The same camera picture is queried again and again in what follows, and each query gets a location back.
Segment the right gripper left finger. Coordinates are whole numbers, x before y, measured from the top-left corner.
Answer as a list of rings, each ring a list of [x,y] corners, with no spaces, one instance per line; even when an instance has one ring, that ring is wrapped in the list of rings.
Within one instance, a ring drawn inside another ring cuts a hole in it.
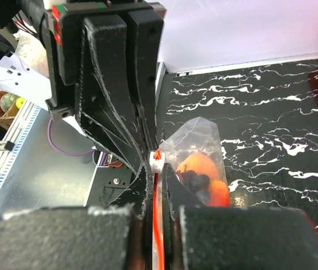
[[[152,175],[142,165],[109,206],[27,208],[0,217],[0,269],[151,269]]]

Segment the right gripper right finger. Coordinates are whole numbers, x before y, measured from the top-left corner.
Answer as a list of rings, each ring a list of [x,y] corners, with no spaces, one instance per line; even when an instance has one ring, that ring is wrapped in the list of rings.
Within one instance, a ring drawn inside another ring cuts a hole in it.
[[[166,269],[318,269],[318,231],[293,208],[210,207],[162,171]]]

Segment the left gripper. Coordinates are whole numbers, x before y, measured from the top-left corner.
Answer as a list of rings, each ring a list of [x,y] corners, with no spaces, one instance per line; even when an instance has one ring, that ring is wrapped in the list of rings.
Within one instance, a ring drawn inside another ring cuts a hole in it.
[[[54,105],[66,106],[85,135],[132,172],[157,148],[155,80],[166,10],[145,1],[53,4],[39,28]]]

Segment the black fake grapes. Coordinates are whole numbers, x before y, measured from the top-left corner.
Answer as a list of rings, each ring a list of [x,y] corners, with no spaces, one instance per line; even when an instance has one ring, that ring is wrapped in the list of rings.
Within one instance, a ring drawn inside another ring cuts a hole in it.
[[[197,174],[193,170],[184,170],[183,172],[178,170],[176,172],[179,177],[179,181],[182,185],[191,193],[197,196],[199,201],[207,205],[211,198],[208,191],[210,178],[206,174]]]

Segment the clear zip top bag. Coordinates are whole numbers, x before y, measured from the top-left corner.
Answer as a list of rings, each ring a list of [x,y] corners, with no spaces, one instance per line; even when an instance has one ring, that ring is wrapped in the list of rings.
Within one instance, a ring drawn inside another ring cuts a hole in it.
[[[230,205],[218,126],[186,121],[150,155],[153,269],[216,269]]]

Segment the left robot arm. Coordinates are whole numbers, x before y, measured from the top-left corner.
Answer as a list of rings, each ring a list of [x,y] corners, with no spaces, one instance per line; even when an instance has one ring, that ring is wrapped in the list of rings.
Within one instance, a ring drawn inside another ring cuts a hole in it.
[[[155,80],[166,10],[151,1],[0,1],[0,28],[23,12],[48,76],[0,36],[0,89],[65,119],[137,172],[158,147]]]

